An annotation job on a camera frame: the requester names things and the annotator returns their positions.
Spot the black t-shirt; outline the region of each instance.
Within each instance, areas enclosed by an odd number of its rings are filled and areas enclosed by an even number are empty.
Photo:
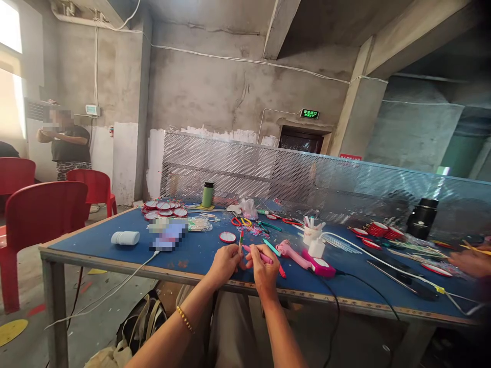
[[[53,161],[76,161],[76,162],[90,162],[91,153],[88,149],[88,142],[91,135],[84,128],[78,125],[74,125],[62,132],[67,136],[83,137],[87,139],[87,144],[78,145],[63,141],[58,138],[53,138],[51,142],[51,153],[53,155]]]
[[[19,153],[12,145],[0,142],[0,157],[19,157]]]

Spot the green exit sign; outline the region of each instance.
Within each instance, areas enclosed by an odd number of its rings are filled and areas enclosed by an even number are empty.
[[[303,118],[308,118],[308,119],[317,119],[319,117],[319,112],[313,111],[313,110],[302,109],[302,111],[300,112],[300,116]]]

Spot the metal table frame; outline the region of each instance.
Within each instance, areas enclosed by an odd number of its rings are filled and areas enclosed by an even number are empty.
[[[66,318],[65,264],[103,269],[123,274],[132,274],[140,266],[140,264],[136,263],[121,262],[49,249],[49,246],[61,240],[98,226],[105,221],[114,220],[123,213],[124,212],[39,246],[42,260],[44,297],[46,300],[46,311],[48,316],[47,325],[50,325],[59,319]],[[144,266],[138,271],[136,276],[189,285],[196,285],[204,277],[200,274],[175,271],[154,266]],[[222,287],[222,290],[257,296],[255,284],[253,283],[230,280]],[[278,289],[278,294],[282,299],[302,304],[323,303],[333,305],[335,303],[335,300],[331,295],[307,294],[284,289]],[[340,308],[343,311],[395,319],[393,312],[387,305],[367,304],[363,301],[354,301],[342,297],[339,297],[338,299]],[[418,366],[436,327],[443,326],[456,328],[472,324],[471,321],[465,318],[456,318],[405,308],[395,308],[395,310],[401,320],[409,323],[407,331],[398,349],[394,353],[393,366],[398,368],[416,368]],[[50,327],[47,330],[47,334],[50,366],[54,368],[67,368],[69,366],[69,358],[66,322],[63,321]]]

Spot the bag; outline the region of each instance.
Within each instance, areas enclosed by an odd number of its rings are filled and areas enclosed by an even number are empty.
[[[167,320],[155,290],[150,290],[120,324],[116,346],[99,351],[84,368],[124,368],[133,355]]]
[[[240,207],[242,208],[242,214],[244,217],[248,218],[249,220],[257,220],[258,215],[257,215],[257,210],[256,207],[254,206],[254,199],[249,198],[248,200],[242,199],[242,202],[240,203]]]

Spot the blue workbench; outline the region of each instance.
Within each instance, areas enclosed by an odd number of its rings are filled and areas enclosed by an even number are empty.
[[[161,252],[148,266],[150,268],[154,267],[154,270],[161,270],[161,279],[166,279],[166,275],[174,276],[173,280],[177,278],[178,281],[181,280],[185,283],[192,283],[193,280],[197,282],[201,279],[210,268],[217,249],[225,245],[220,241],[219,234],[229,231],[237,235],[237,242],[239,238],[237,228],[230,223],[230,219],[233,216],[231,213],[214,212],[213,214],[221,219],[221,222],[212,223],[213,230],[209,232],[189,232],[174,251]],[[269,229],[271,232],[270,242],[272,244],[279,244],[282,240],[289,239],[292,246],[297,251],[301,251],[303,242],[298,235],[298,229],[283,223],[281,220],[269,220],[264,215],[259,216],[260,220],[272,223],[283,229],[282,232]],[[62,240],[46,244],[46,247],[41,248],[41,253],[45,252],[51,255],[58,253],[65,256],[72,254],[79,260],[84,258],[98,260],[97,267],[102,269],[105,268],[104,265],[111,266],[116,264],[133,264],[132,269],[136,269],[138,265],[147,261],[153,254],[150,247],[157,235],[149,232],[147,229],[148,224],[140,210],[130,210],[114,218],[97,223],[90,228],[82,229],[74,235],[68,235]],[[338,234],[355,244],[363,246],[359,239],[343,226],[326,226],[324,230]],[[139,231],[141,235],[140,242],[134,247],[113,245],[110,239],[116,231]],[[245,234],[244,236],[244,244],[261,243],[263,243],[261,237],[255,237],[251,234]],[[426,270],[415,261],[388,254],[420,271],[428,280],[444,287],[449,292],[471,299],[475,298],[472,283],[456,277],[448,279]],[[351,254],[327,245],[323,258],[336,269],[352,273],[378,289],[394,307],[397,307],[396,310],[401,318],[412,316],[458,324],[471,322],[457,310],[445,295],[441,295],[437,302],[427,302],[418,298],[368,264],[366,260],[370,257],[366,254]],[[333,302],[333,298],[330,297],[331,293],[318,276],[302,269],[291,259],[280,258],[280,262],[287,275],[286,279],[278,276],[277,286],[280,294],[286,294],[297,299]],[[228,286],[238,289],[254,289],[253,283],[254,275],[251,269],[246,271],[239,270],[238,273],[232,276],[232,281]],[[384,311],[386,316],[391,318],[390,314],[392,312],[388,309],[385,301],[359,280],[349,276],[337,276],[328,281],[328,283],[337,294],[342,307],[349,306],[352,310],[353,308],[358,308],[361,313],[366,314],[370,314],[370,310]],[[457,299],[457,301],[464,310],[473,306],[461,299]]]

